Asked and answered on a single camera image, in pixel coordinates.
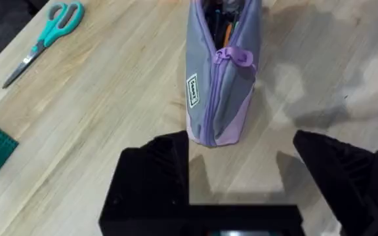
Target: gray pencil case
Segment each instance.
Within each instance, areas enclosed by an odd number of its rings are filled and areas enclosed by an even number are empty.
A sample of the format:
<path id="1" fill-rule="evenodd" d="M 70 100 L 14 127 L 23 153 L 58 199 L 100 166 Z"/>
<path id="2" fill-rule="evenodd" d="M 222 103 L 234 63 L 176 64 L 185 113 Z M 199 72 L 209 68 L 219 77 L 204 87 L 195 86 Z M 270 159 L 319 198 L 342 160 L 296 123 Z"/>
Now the gray pencil case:
<path id="1" fill-rule="evenodd" d="M 261 1 L 242 2 L 228 44 L 218 48 L 205 18 L 208 0 L 191 0 L 186 39 L 186 126 L 205 146 L 235 144 L 255 84 L 261 48 Z"/>

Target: purple zipper pull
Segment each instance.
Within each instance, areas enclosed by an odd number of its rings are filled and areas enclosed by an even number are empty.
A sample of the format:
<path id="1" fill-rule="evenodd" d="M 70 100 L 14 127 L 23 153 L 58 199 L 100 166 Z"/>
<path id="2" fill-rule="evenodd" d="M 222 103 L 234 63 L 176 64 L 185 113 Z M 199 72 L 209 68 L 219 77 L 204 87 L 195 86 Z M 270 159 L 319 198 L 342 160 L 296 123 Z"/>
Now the purple zipper pull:
<path id="1" fill-rule="evenodd" d="M 224 47 L 218 50 L 214 56 L 214 63 L 219 64 L 223 60 L 232 59 L 234 63 L 241 67 L 249 67 L 253 65 L 253 53 L 238 47 Z"/>

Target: wooden table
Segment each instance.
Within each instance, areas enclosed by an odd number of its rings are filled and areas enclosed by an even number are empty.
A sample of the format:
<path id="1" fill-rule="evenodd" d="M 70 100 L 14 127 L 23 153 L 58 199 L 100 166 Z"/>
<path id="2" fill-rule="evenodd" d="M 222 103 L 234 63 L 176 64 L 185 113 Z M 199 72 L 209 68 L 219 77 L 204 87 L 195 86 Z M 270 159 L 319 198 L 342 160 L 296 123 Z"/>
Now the wooden table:
<path id="1" fill-rule="evenodd" d="M 20 142 L 0 171 L 0 235 L 100 235 L 121 150 L 185 128 L 189 0 L 82 2 L 76 31 L 8 90 L 50 4 L 0 54 L 0 127 Z M 325 235 L 339 226 L 291 140 L 305 128 L 378 149 L 378 0 L 265 5 L 241 141 L 190 144 L 191 201 L 296 203 Z"/>

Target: pen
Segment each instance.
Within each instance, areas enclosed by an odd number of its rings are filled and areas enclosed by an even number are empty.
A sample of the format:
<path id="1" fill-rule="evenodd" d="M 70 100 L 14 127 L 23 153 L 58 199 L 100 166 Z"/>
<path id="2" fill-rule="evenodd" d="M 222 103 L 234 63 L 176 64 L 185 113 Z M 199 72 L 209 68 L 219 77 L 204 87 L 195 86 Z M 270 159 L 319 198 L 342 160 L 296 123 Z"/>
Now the pen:
<path id="1" fill-rule="evenodd" d="M 214 41 L 217 40 L 217 34 L 220 27 L 221 11 L 219 9 L 215 10 L 215 27 L 214 27 Z"/>

